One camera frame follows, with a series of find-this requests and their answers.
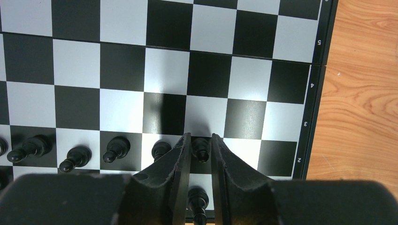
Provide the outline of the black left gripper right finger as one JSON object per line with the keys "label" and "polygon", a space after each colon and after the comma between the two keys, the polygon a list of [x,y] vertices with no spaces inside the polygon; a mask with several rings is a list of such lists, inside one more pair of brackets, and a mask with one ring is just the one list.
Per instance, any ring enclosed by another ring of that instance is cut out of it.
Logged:
{"label": "black left gripper right finger", "polygon": [[371,180],[273,180],[211,137],[217,225],[395,225],[398,203]]}

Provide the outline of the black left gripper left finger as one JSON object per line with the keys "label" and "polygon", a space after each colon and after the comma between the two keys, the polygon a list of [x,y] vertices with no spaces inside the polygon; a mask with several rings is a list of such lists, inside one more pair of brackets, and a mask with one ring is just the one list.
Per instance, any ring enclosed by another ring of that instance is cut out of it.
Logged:
{"label": "black left gripper left finger", "polygon": [[26,174],[0,196],[3,225],[182,225],[191,134],[131,174]]}

